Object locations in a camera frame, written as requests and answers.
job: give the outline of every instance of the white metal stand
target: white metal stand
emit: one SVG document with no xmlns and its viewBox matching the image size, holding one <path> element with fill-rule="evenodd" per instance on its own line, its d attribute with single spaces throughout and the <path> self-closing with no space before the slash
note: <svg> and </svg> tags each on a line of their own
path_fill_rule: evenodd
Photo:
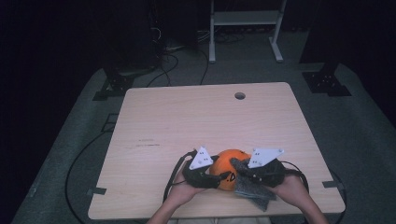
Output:
<svg viewBox="0 0 396 224">
<path fill-rule="evenodd" d="M 280 31 L 283 15 L 285 12 L 287 0 L 282 0 L 279 10 L 267 11 L 225 11 L 215 12 L 214 0 L 211 1 L 210 6 L 210 42 L 209 42 L 209 61 L 214 63 L 216 61 L 215 49 L 215 26 L 218 25 L 264 25 L 275 24 L 274 36 L 269 37 L 271 48 L 275 54 L 278 63 L 283 62 L 283 57 L 277 46 L 277 38 Z"/>
</svg>

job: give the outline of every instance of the gray carpet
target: gray carpet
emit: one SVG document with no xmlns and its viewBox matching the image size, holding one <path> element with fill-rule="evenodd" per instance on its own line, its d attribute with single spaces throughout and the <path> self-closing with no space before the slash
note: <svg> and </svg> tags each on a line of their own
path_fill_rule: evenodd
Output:
<svg viewBox="0 0 396 224">
<path fill-rule="evenodd" d="M 307 123 L 325 161 L 341 179 L 347 207 L 341 223 L 394 223 L 396 220 L 396 131 L 365 91 L 358 77 L 340 65 L 335 74 L 352 96 L 329 97 L 311 93 L 302 72 L 317 71 L 322 64 L 298 64 L 307 33 L 285 33 L 278 44 L 285 59 L 276 63 L 267 37 L 245 35 L 231 45 L 216 45 L 217 62 L 208 66 L 204 85 L 288 82 L 303 110 Z M 201 49 L 208 52 L 208 45 Z M 173 53 L 177 67 L 168 73 L 172 86 L 199 85 L 205 72 L 202 52 L 184 49 Z M 175 64 L 163 56 L 163 68 Z M 138 77 L 134 88 L 145 88 L 163 71 Z M 76 215 L 85 223 L 134 223 L 132 220 L 93 221 L 87 216 L 111 133 L 102 133 L 107 117 L 119 113 L 122 97 L 93 101 L 106 79 L 102 70 L 92 75 L 60 131 L 29 194 L 13 223 L 78 223 L 64 196 L 66 176 L 75 158 L 68 181 L 68 198 Z M 150 87 L 167 86 L 165 76 Z M 110 116 L 105 129 L 116 116 Z M 334 222 L 339 215 L 327 215 Z M 279 223 L 302 223 L 301 216 L 272 217 Z"/>
</svg>

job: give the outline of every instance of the orange object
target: orange object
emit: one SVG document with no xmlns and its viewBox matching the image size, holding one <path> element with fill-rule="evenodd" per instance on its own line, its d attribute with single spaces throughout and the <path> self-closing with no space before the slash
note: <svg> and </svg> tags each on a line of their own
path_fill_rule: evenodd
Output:
<svg viewBox="0 0 396 224">
<path fill-rule="evenodd" d="M 220 175 L 224 172 L 231 171 L 226 179 L 221 180 L 219 189 L 234 190 L 236 170 L 230 163 L 231 158 L 237 158 L 240 161 L 250 158 L 251 155 L 239 149 L 227 149 L 219 154 L 219 158 L 209 168 L 211 175 Z"/>
</svg>

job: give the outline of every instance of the light wood tabletop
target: light wood tabletop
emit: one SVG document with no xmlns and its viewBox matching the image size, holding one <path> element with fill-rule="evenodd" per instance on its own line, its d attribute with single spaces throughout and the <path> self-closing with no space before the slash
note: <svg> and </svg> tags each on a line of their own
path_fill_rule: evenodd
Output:
<svg viewBox="0 0 396 224">
<path fill-rule="evenodd" d="M 229 148 L 282 148 L 279 159 L 303 171 L 324 213 L 345 209 L 337 188 L 323 187 L 332 176 L 289 84 L 253 83 L 128 90 L 96 186 L 106 193 L 93 195 L 89 217 L 151 217 L 178 159 L 200 146 L 210 155 Z M 231 191 L 209 189 L 174 217 L 285 214 L 301 212 L 280 199 L 263 212 Z"/>
</svg>

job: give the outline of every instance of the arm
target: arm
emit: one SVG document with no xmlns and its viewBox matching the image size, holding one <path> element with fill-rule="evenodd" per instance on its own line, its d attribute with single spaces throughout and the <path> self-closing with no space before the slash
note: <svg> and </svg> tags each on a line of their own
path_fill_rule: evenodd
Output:
<svg viewBox="0 0 396 224">
<path fill-rule="evenodd" d="M 301 179 L 295 175 L 285 176 L 282 184 L 269 188 L 279 196 L 285 203 L 298 207 L 310 224 L 328 224 L 329 221 L 320 211 L 318 205 L 306 191 Z"/>
<path fill-rule="evenodd" d="M 182 170 L 183 168 L 180 169 L 175 178 L 175 183 L 179 184 L 175 184 L 171 188 L 168 198 L 163 202 L 147 224 L 166 224 L 169 218 L 181 205 L 189 202 L 195 194 L 205 190 L 194 188 L 185 182 L 185 178 L 181 173 Z"/>
</svg>

